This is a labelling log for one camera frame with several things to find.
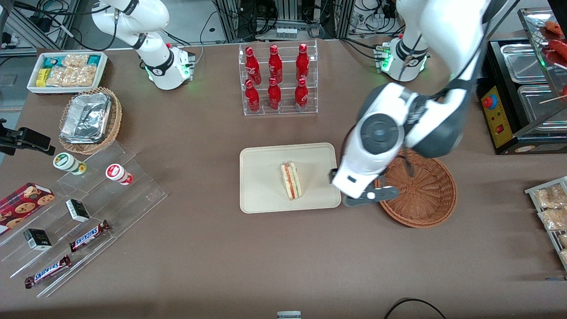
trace white tray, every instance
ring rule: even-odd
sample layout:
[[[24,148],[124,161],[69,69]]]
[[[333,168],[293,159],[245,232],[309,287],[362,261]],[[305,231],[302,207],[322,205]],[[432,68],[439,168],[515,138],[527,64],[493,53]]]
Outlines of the white tray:
[[[96,67],[95,78],[91,86],[76,86],[76,87],[38,87],[36,86],[37,74],[43,66],[46,57],[64,56],[67,54],[88,54],[91,56],[100,56],[100,61]],[[95,89],[99,86],[100,79],[103,77],[104,67],[108,57],[103,52],[94,51],[68,51],[68,52],[49,52],[42,53],[37,57],[36,65],[33,67],[32,75],[29,77],[28,90],[35,94],[62,94],[62,93],[79,93],[87,90]]]
[[[297,166],[303,196],[289,200],[280,166]],[[329,171],[337,167],[335,148],[329,143],[247,148],[240,152],[240,209],[247,213],[334,208],[339,190],[330,184]]]

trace round wicker basket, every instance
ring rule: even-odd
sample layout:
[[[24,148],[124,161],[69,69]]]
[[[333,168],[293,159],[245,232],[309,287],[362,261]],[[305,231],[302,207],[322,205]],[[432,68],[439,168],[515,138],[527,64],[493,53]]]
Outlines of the round wicker basket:
[[[438,159],[424,158],[412,150],[403,154],[413,169],[408,175],[406,160],[397,157],[386,171],[386,184],[400,191],[396,199],[380,202],[384,210],[400,223],[426,228],[441,224],[455,209],[457,188],[453,176]]]
[[[120,101],[116,98],[116,95],[111,91],[106,89],[105,87],[97,87],[96,89],[85,91],[79,93],[79,95],[86,95],[86,94],[95,94],[95,93],[105,93],[110,95],[112,98],[112,105],[110,107],[110,116],[108,118],[108,124],[106,129],[106,137],[104,140],[99,144],[70,144],[64,142],[61,138],[59,138],[59,142],[63,145],[63,148],[74,153],[80,153],[84,155],[91,155],[96,151],[105,148],[106,146],[110,145],[112,141],[116,139],[118,135],[118,131],[120,130],[120,121],[122,120],[122,106],[120,105]],[[67,107],[63,111],[63,116],[59,121],[59,129],[63,128],[63,124],[65,123],[65,119],[67,118],[67,112],[69,111],[69,106],[71,105],[71,101],[67,103]]]

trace clear acrylic display stand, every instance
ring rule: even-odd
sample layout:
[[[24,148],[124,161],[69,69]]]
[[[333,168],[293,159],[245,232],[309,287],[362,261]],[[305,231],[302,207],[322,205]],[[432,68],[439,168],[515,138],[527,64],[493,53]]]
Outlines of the clear acrylic display stand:
[[[307,109],[303,112],[298,112],[295,109],[295,88],[297,87],[297,78],[295,77],[295,60],[299,54],[299,45],[301,43],[307,44],[307,55],[309,55],[309,75],[307,77],[307,89],[309,94],[307,96]],[[277,42],[278,51],[283,62],[283,82],[279,84],[282,91],[282,102],[279,111],[274,111],[269,106],[268,98],[268,79],[270,78],[270,71],[268,68],[268,60],[270,59],[270,45],[272,43],[246,43],[241,44],[238,54],[238,68],[240,70],[240,89],[242,91],[242,105],[244,115],[290,115],[290,114],[315,114],[319,110],[319,96],[318,96],[318,52],[316,41],[282,41]],[[248,107],[244,91],[244,81],[248,78],[246,73],[246,54],[244,49],[252,47],[254,55],[260,63],[260,75],[262,76],[262,83],[256,86],[260,94],[260,112],[252,113]]]
[[[133,158],[134,153],[115,141],[84,161],[87,171],[83,175],[67,173],[51,185],[55,200],[0,237],[0,266],[9,270],[10,278],[21,281],[24,289],[27,277],[69,255],[71,268],[59,271],[30,289],[37,297],[48,297],[167,197]],[[106,177],[105,170],[113,163],[122,165],[134,176],[132,184],[123,186]],[[71,218],[65,204],[71,198],[83,202],[90,215],[87,222]],[[103,220],[112,228],[71,253],[69,243]],[[43,229],[52,247],[45,251],[31,250],[23,235],[28,228]]]

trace cookie box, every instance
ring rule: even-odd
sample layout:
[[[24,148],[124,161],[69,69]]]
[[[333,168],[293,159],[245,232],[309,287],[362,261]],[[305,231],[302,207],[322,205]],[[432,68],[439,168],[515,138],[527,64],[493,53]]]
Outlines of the cookie box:
[[[27,183],[0,199],[0,235],[55,199],[50,189]]]

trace red button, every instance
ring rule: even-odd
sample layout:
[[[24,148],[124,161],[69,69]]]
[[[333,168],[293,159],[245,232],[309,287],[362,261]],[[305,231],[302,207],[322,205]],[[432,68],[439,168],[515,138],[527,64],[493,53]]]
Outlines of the red button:
[[[483,99],[483,106],[486,108],[490,108],[494,104],[494,100],[491,97],[486,97]]]

